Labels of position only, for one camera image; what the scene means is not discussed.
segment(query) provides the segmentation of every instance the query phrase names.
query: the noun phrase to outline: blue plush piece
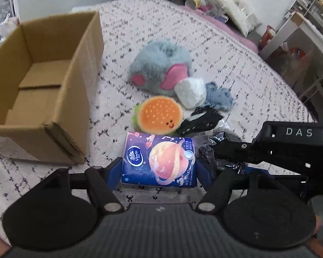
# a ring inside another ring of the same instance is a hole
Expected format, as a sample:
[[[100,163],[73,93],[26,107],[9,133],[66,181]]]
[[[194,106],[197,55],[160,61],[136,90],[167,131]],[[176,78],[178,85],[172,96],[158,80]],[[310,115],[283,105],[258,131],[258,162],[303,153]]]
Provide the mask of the blue plush piece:
[[[167,40],[158,40],[147,44],[136,56],[129,68],[130,80],[139,75],[144,78],[140,88],[156,95],[174,96],[174,90],[163,90],[161,83],[166,78],[167,71],[174,64],[185,64],[188,76],[191,76],[191,56],[187,49]]]
[[[227,88],[218,88],[215,82],[206,83],[207,95],[202,107],[209,106],[216,110],[230,110],[234,101]]]

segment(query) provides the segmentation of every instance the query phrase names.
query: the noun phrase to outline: tissue pack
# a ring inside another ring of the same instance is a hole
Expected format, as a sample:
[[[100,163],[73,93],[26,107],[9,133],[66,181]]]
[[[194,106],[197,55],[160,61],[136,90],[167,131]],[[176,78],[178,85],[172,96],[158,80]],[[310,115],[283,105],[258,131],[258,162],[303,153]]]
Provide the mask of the tissue pack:
[[[195,149],[191,138],[128,131],[123,183],[195,187]]]

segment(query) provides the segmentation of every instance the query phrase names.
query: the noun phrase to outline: screw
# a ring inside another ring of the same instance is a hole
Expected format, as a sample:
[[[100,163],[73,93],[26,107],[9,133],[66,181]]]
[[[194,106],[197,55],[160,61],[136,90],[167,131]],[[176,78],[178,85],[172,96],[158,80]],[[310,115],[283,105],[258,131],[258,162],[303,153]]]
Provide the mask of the screw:
[[[116,212],[121,209],[121,205],[118,203],[107,203],[104,209],[108,212]]]
[[[203,212],[211,212],[213,209],[215,209],[215,205],[212,203],[204,202],[204,203],[200,203],[198,205],[198,208]]]
[[[163,212],[165,211],[165,208],[164,207],[158,207],[156,208],[157,212]]]

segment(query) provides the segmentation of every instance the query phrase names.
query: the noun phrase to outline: bed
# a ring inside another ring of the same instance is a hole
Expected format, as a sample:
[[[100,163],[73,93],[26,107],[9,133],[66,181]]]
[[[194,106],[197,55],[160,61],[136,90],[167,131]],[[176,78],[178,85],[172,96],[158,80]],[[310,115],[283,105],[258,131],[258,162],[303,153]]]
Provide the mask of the bed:
[[[87,156],[70,172],[105,167],[122,155],[126,131],[133,129],[134,107],[149,97],[127,83],[127,70],[150,40],[170,39],[186,47],[193,58],[194,76],[230,89],[235,106],[224,116],[247,142],[266,120],[313,121],[293,90],[255,52],[192,12],[165,0],[115,0],[85,9],[99,10],[105,48],[90,111]],[[256,166],[272,174],[292,174],[267,163]],[[59,167],[0,158],[0,237],[5,239],[1,217],[6,208]],[[85,191],[73,194],[86,197]],[[204,190],[200,185],[193,189],[133,187],[118,188],[115,194],[125,206],[131,202],[195,204]]]

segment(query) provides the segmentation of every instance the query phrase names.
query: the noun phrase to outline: human hand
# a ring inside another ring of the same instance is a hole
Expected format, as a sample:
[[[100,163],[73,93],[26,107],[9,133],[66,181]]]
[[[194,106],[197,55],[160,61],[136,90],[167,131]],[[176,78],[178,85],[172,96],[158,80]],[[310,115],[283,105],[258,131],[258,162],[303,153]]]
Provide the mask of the human hand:
[[[319,230],[319,227],[321,227],[322,222],[321,218],[316,216],[316,228],[314,230],[314,234],[316,234]],[[323,246],[319,243],[319,240],[316,238],[311,238],[309,242],[307,243],[307,246],[319,257],[323,258]]]

